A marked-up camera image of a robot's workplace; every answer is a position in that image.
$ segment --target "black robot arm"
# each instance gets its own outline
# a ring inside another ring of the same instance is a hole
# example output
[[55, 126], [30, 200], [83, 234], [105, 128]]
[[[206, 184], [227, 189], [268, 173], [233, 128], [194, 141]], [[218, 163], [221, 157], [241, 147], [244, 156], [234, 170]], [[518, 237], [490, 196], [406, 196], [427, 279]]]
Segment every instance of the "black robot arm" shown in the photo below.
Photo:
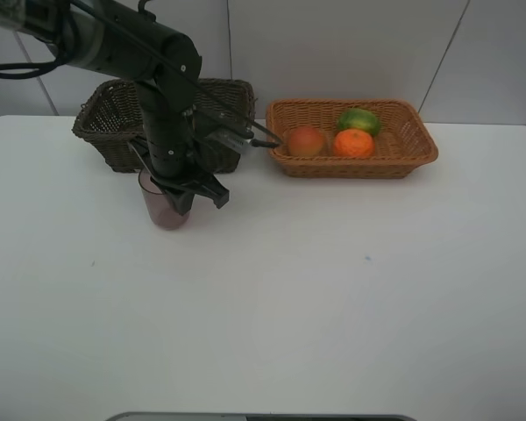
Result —
[[220, 208], [229, 192], [203, 169], [197, 141], [210, 135], [238, 150], [238, 144], [275, 147], [281, 140], [240, 116], [279, 143], [251, 142], [253, 133], [243, 126], [195, 108], [202, 58], [189, 37], [156, 23], [146, 1], [134, 11], [114, 0], [0, 0], [0, 25], [41, 39], [56, 56], [51, 63], [0, 65], [0, 77], [23, 78], [7, 73], [12, 69], [28, 69], [27, 77], [33, 77], [68, 64], [134, 81], [146, 142], [137, 139], [131, 147], [153, 182], [181, 215], [195, 195], [211, 198]]

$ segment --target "green fruit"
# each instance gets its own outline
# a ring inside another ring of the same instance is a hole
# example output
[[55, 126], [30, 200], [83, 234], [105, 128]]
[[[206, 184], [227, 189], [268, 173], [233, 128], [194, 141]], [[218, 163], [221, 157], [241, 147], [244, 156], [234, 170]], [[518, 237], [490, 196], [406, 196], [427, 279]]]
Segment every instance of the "green fruit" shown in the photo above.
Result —
[[348, 129], [360, 129], [376, 136], [381, 129], [380, 120], [370, 111], [351, 108], [341, 114], [337, 129], [342, 132]]

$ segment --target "white table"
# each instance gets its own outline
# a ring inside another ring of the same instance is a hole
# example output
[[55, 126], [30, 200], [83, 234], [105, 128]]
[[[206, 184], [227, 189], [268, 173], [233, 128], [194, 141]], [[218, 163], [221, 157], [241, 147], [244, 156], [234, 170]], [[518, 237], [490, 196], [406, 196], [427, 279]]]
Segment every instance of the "white table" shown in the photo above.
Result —
[[401, 181], [265, 153], [163, 232], [72, 118], [0, 118], [0, 416], [526, 420], [526, 127], [429, 125]]

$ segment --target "orange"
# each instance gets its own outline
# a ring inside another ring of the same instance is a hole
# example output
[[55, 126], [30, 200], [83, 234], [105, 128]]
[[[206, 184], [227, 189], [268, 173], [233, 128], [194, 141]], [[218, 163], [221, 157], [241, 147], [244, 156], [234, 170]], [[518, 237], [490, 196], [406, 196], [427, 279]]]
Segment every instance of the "orange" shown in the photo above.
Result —
[[360, 129], [340, 132], [333, 143], [333, 154], [353, 158], [369, 158], [374, 154], [374, 139]]

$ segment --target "cable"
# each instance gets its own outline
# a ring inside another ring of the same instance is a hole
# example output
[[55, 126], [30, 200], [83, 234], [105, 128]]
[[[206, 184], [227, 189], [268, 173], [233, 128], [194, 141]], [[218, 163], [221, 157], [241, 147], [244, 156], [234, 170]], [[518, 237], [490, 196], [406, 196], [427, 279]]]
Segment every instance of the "cable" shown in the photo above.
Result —
[[[196, 142], [196, 143], [192, 142], [193, 145], [191, 145], [193, 147], [193, 153], [195, 154], [196, 163], [208, 173], [220, 172], [224, 168], [222, 154], [218, 153], [216, 148], [210, 145], [209, 142], [206, 142], [204, 141], [204, 139], [199, 139], [197, 137], [195, 133], [195, 127], [191, 119], [188, 119], [187, 127], [189, 130], [189, 135], [191, 136], [191, 139], [193, 139]], [[214, 168], [209, 168], [209, 163], [207, 162], [206, 154], [203, 153], [200, 146], [206, 146], [212, 152], [214, 159], [216, 161], [216, 165], [214, 166]]]
[[[72, 32], [74, 44], [72, 49], [68, 51], [66, 46], [62, 42], [57, 44], [59, 48], [59, 54], [53, 61], [41, 62], [41, 63], [7, 63], [0, 64], [0, 79], [7, 80], [24, 80], [31, 79], [46, 75], [52, 72], [57, 67], [62, 66], [70, 62], [78, 52], [80, 48], [80, 33], [78, 31], [78, 25], [76, 24], [72, 13], [70, 13], [70, 2], [68, 0], [58, 0], [57, 2], [59, 10], [61, 11], [59, 17], [59, 33], [62, 33], [62, 19], [65, 18], [70, 25], [70, 31]], [[15, 73], [4, 73], [8, 70], [31, 70], [29, 72], [15, 74]]]
[[147, 11], [146, 10], [146, 3], [148, 3], [149, 1], [150, 0], [140, 0], [139, 1], [139, 13], [141, 15], [146, 16], [147, 18], [149, 18], [153, 22], [155, 22], [156, 21], [156, 15], [154, 15], [151, 11]]
[[195, 86], [198, 90], [200, 90], [204, 95], [206, 95], [208, 98], [212, 99], [215, 103], [220, 105], [221, 107], [224, 107], [226, 110], [233, 112], [236, 116], [244, 120], [245, 122], [249, 123], [250, 125], [253, 125], [254, 127], [258, 128], [268, 136], [272, 137], [276, 141], [279, 142], [279, 144], [283, 144], [284, 142], [282, 139], [268, 130], [265, 126], [260, 125], [256, 121], [251, 120], [249, 117], [244, 116], [242, 113], [237, 112], [234, 110], [233, 107], [230, 107], [227, 103], [222, 101], [218, 96], [212, 94], [208, 90], [206, 90], [203, 86], [201, 86], [196, 80], [191, 79], [189, 76], [187, 76], [185, 73], [181, 72], [180, 69], [178, 69], [170, 60], [168, 60], [166, 57], [164, 57], [159, 51], [155, 50], [154, 48], [150, 47], [148, 44], [145, 43], [142, 39], [137, 37], [134, 33], [128, 31], [126, 28], [124, 28], [122, 25], [116, 23], [115, 21], [106, 18], [103, 15], [100, 15], [97, 13], [93, 7], [88, 6], [85, 4], [82, 0], [69, 0], [72, 5], [77, 7], [78, 9], [85, 11], [88, 13], [91, 17], [99, 20], [101, 23], [103, 23], [105, 26], [109, 27], [115, 34], [127, 39], [129, 42], [134, 44], [134, 46], [140, 48], [145, 53], [150, 54], [154, 59], [158, 60], [160, 63], [162, 63], [167, 68], [174, 71], [177, 75], [180, 75], [185, 81], [190, 83], [191, 85]]

